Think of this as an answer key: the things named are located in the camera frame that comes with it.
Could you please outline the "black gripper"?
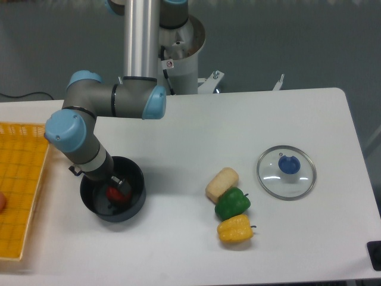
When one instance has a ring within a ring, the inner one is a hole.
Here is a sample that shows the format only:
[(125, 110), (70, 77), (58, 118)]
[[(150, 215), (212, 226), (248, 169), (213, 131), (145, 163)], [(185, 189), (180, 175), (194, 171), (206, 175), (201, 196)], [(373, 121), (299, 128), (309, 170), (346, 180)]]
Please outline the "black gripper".
[[(90, 181), (107, 181), (113, 173), (114, 162), (113, 159), (105, 159), (103, 163), (73, 164), (68, 169), (74, 176), (83, 174)], [(125, 178), (112, 176), (110, 185), (123, 195), (131, 194), (132, 187)]]

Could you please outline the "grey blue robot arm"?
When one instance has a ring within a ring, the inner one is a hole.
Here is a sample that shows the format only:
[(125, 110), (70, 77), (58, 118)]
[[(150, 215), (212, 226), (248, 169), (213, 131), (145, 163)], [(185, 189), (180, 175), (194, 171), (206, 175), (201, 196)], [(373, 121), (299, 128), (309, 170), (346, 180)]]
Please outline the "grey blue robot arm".
[(94, 135), (98, 117), (161, 119), (166, 91), (158, 84), (161, 28), (183, 27), (187, 1), (106, 1), (124, 16), (124, 71), (115, 85), (87, 70), (75, 72), (61, 110), (46, 121), (45, 138), (92, 181), (121, 188), (124, 179), (114, 172), (113, 158)]

